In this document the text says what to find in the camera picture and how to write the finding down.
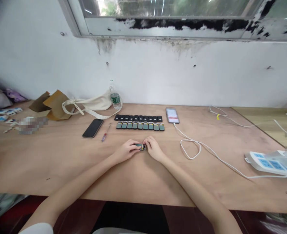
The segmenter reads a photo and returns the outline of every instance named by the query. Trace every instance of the water bottle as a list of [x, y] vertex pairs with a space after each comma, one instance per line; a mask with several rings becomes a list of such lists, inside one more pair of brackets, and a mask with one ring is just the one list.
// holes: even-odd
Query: water bottle
[[117, 93], [114, 84], [111, 80], [110, 84], [110, 98], [113, 104], [114, 109], [119, 110], [122, 107], [120, 95]]

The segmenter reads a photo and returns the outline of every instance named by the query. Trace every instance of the canvas bag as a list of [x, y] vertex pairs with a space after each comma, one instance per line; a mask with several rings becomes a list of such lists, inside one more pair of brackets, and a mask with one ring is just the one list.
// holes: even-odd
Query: canvas bag
[[[70, 105], [70, 104], [74, 104], [74, 106], [78, 109], [77, 112], [71, 113], [69, 112], [65, 106]], [[77, 104], [82, 104], [85, 109], [81, 110]], [[104, 111], [107, 110], [110, 106], [112, 105], [112, 102], [110, 100], [110, 92], [107, 91], [105, 94], [99, 96], [99, 97], [94, 97], [91, 99], [69, 99], [66, 100], [64, 103], [62, 103], [62, 108], [64, 110], [65, 113], [70, 114], [70, 115], [75, 115], [75, 114], [79, 114], [81, 113], [82, 115], [84, 115], [84, 112], [87, 112], [91, 115], [93, 115], [94, 117], [96, 117], [97, 119], [108, 119], [111, 116], [115, 115], [117, 112], [119, 112], [121, 110], [121, 108], [123, 107], [123, 102], [121, 99], [121, 108], [119, 110], [117, 110], [114, 114], [110, 115], [110, 116], [104, 116], [104, 115], [100, 115], [98, 113], [96, 113], [96, 111]]]

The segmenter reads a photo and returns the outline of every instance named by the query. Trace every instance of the device row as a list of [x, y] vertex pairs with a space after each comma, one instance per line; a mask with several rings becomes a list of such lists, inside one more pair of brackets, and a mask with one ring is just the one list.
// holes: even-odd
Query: device row
[[119, 121], [116, 125], [117, 129], [143, 129], [143, 130], [154, 130], [154, 131], [165, 131], [163, 123], [153, 122], [122, 122]]
[[138, 122], [163, 122], [162, 116], [147, 116], [147, 115], [116, 115], [115, 121], [138, 121]]

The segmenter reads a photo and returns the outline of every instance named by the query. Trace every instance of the person's left hand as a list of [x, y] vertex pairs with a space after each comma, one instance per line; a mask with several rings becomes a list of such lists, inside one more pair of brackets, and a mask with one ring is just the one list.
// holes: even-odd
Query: person's left hand
[[141, 144], [138, 141], [129, 139], [124, 144], [122, 144], [111, 156], [116, 163], [124, 162], [130, 159], [135, 153], [139, 152], [141, 146], [136, 146], [134, 144]]

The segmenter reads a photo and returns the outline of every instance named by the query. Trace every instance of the wooden board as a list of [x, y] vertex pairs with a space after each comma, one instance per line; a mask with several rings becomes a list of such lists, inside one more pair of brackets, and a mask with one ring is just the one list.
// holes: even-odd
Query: wooden board
[[[35, 135], [18, 135], [0, 124], [0, 193], [21, 193], [49, 196], [73, 177], [111, 155], [132, 138], [143, 141], [152, 135], [164, 153], [201, 182], [227, 208], [234, 210], [287, 213], [287, 179], [245, 179], [220, 162], [206, 150], [194, 160], [188, 160], [180, 148], [181, 137], [172, 124], [166, 122], [165, 105], [124, 104], [119, 114], [161, 115], [164, 132], [150, 130], [118, 130], [114, 117], [105, 120], [94, 139], [82, 134], [94, 119], [89, 114], [72, 116], [54, 122]], [[266, 173], [255, 170], [244, 161], [249, 151], [262, 153], [283, 147], [257, 127], [242, 128], [230, 120], [210, 113], [208, 107], [175, 106], [181, 123], [178, 128], [210, 146], [220, 158], [231, 163], [245, 175]], [[231, 108], [228, 115], [242, 124], [250, 124]], [[114, 109], [100, 112], [109, 115]], [[30, 110], [18, 115], [31, 115]], [[105, 142], [101, 138], [112, 123]], [[186, 151], [195, 155], [193, 143], [184, 142]], [[148, 152], [139, 152], [98, 179], [82, 196], [86, 199], [137, 202], [175, 206], [194, 206], [189, 196], [173, 176]]]
[[284, 131], [274, 121], [275, 119], [281, 127], [287, 131], [287, 109], [284, 108], [260, 108], [260, 107], [232, 107], [242, 116], [247, 118], [258, 128], [267, 133], [270, 137], [279, 142], [282, 146], [287, 147], [287, 136]]

